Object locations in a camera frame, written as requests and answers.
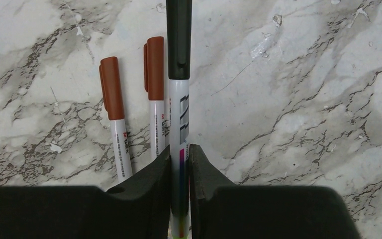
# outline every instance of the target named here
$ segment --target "marble surface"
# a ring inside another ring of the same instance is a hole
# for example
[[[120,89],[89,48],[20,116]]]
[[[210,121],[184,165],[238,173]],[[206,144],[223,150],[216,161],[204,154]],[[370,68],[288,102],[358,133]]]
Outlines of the marble surface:
[[[98,76],[120,59],[134,171],[163,1],[0,0],[0,185],[116,183]],[[194,0],[190,141],[243,185],[326,185],[382,238],[382,0]]]

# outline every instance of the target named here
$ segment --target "pen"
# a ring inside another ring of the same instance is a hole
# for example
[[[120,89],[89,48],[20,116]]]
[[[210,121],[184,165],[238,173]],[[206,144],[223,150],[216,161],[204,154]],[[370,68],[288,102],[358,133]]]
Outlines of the pen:
[[[150,150],[151,159],[165,149],[163,126],[165,120],[165,67],[164,39],[152,37],[144,45],[144,88],[150,102]]]
[[[128,136],[125,129],[125,113],[122,103],[118,58],[108,57],[99,66],[103,104],[110,120],[113,149],[115,151],[116,172],[121,183],[132,176],[129,157]]]
[[[188,172],[191,0],[166,0],[172,159],[172,236],[189,232]]]

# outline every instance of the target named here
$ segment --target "white barrel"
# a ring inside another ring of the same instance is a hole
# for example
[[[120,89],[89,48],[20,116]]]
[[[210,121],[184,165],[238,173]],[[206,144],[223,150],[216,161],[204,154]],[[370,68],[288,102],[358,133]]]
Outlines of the white barrel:
[[[155,160],[165,149],[164,119],[165,103],[163,101],[150,101],[150,151],[152,160]]]
[[[187,160],[189,143],[189,81],[169,80],[170,132],[169,144],[172,159],[172,236],[188,235],[189,185]]]
[[[110,132],[112,135],[113,150],[115,151],[116,172],[118,174],[118,181],[121,183],[132,176],[125,120],[111,120]]]

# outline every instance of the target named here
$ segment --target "black holder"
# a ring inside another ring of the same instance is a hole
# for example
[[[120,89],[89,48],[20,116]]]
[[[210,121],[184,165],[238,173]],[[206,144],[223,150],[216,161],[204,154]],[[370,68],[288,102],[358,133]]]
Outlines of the black holder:
[[[103,192],[93,186],[0,187],[0,238],[167,238],[169,147]],[[237,186],[190,146],[193,239],[360,238],[341,197],[311,186]]]

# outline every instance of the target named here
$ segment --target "colorful stripe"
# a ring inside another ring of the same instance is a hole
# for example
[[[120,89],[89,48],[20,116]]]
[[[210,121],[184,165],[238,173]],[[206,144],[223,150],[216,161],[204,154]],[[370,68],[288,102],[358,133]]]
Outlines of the colorful stripe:
[[[184,198],[186,197],[185,195],[185,149],[181,149],[179,152],[179,209],[180,209],[180,229],[179,229],[179,237],[183,238],[184,237],[184,224],[185,224],[185,205],[184,205]]]

